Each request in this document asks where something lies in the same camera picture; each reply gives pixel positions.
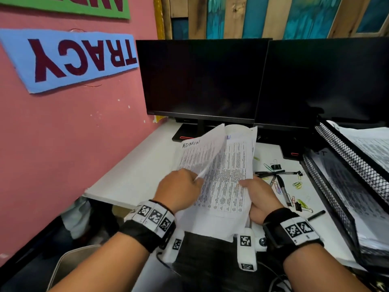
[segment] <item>hand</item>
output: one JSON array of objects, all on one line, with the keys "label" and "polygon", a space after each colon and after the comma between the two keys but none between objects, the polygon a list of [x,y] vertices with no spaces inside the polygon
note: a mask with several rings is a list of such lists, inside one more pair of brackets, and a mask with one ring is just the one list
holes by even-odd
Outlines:
[{"label": "hand", "polygon": [[173,211],[174,214],[191,206],[200,196],[204,179],[187,169],[172,171],[158,185],[154,201],[158,201]]},{"label": "hand", "polygon": [[254,176],[253,179],[240,180],[239,184],[249,190],[252,202],[249,215],[255,223],[263,224],[266,216],[283,207],[270,185],[259,177]]}]

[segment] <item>qr code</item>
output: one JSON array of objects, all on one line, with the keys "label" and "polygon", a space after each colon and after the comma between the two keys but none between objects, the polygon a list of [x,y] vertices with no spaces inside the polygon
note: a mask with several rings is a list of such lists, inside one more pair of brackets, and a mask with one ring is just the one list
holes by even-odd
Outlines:
[{"label": "qr code", "polygon": [[250,271],[253,271],[254,270],[254,266],[252,264],[244,264],[244,263],[241,263],[242,265],[242,269],[248,269]]},{"label": "qr code", "polygon": [[309,232],[313,232],[314,231],[312,229],[312,227],[306,221],[298,222],[297,225],[303,231],[304,234],[307,234]]},{"label": "qr code", "polygon": [[149,220],[154,222],[155,224],[158,224],[158,222],[161,220],[162,214],[159,213],[157,210],[151,211],[151,214],[149,215]]},{"label": "qr code", "polygon": [[168,230],[168,228],[171,224],[172,224],[172,222],[165,217],[163,219],[163,221],[161,222],[161,224],[159,225],[159,228],[165,232]]},{"label": "qr code", "polygon": [[240,236],[240,245],[251,247],[251,237],[249,235],[241,235]]},{"label": "qr code", "polygon": [[151,207],[143,205],[142,208],[138,211],[138,214],[146,217],[150,210],[151,210]]},{"label": "qr code", "polygon": [[180,249],[181,242],[182,242],[182,240],[180,240],[180,239],[175,239],[174,244],[173,244],[173,250],[178,250],[178,249]]},{"label": "qr code", "polygon": [[292,238],[302,234],[302,232],[298,229],[298,227],[295,224],[288,226],[287,228],[285,228],[285,230]]}]

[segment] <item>computer monitor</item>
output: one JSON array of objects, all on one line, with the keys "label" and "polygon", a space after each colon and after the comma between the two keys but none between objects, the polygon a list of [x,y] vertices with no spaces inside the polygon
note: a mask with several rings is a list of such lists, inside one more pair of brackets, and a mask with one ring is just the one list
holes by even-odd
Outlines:
[{"label": "computer monitor", "polygon": [[387,121],[389,38],[270,41],[255,123],[312,127]]},{"label": "computer monitor", "polygon": [[254,123],[268,42],[138,40],[147,113]]}]

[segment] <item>blue sign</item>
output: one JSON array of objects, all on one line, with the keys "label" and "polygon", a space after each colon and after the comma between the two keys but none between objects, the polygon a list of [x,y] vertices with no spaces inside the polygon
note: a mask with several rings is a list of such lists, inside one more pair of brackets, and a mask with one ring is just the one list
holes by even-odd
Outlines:
[{"label": "blue sign", "polygon": [[0,29],[0,41],[30,93],[139,66],[130,34]]}]

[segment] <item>sign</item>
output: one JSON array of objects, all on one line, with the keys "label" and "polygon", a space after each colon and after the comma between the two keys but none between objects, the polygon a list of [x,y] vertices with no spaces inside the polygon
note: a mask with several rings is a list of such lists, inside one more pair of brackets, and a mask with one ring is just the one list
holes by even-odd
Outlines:
[{"label": "sign", "polygon": [[0,41],[30,93],[139,66],[130,34],[0,29]]},{"label": "sign", "polygon": [[0,0],[0,4],[129,19],[128,0]]}]

